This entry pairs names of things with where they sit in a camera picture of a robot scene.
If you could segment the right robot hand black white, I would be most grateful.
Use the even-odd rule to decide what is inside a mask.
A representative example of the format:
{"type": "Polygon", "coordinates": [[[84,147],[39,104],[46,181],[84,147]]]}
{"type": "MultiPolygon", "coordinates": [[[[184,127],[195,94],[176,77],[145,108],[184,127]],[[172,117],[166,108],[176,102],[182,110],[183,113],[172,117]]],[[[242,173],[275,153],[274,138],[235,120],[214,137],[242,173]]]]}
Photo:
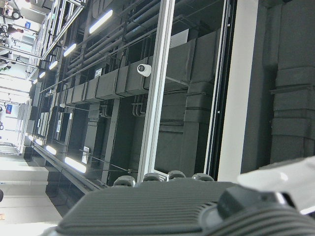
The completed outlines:
{"type": "Polygon", "coordinates": [[[312,236],[315,159],[241,174],[236,182],[169,172],[129,176],[86,194],[46,236],[312,236]]]}

